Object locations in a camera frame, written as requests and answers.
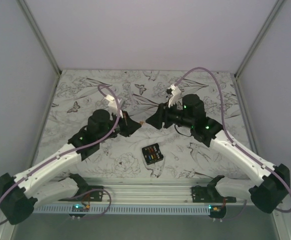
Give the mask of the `black fuse box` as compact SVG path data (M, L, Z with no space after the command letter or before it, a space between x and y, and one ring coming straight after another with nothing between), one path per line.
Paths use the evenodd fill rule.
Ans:
M141 152L147 166L160 162L164 159L164 155L162 154L158 143L143 147Z

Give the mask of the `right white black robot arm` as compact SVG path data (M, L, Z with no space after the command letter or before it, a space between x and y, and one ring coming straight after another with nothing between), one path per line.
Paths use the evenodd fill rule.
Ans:
M290 170L261 158L228 133L221 123L207 116L204 102L196 94L182 98L182 108L169 102L160 103L146 123L160 130L171 125L186 127L195 140L211 148L237 165L248 180L221 176L207 189L207 197L219 202L224 197L251 200L262 212L270 214L291 192Z

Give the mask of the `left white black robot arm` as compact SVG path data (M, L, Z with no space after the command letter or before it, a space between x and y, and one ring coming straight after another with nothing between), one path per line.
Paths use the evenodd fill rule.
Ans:
M52 156L14 176L9 173L1 175L0 210L6 217L3 223L17 225L35 208L57 200L84 200L88 189L80 176L72 174L56 184L48 182L97 152L101 142L118 135L130 137L139 128L141 124L132 120L126 111L115 115L98 109L88 118L87 125Z

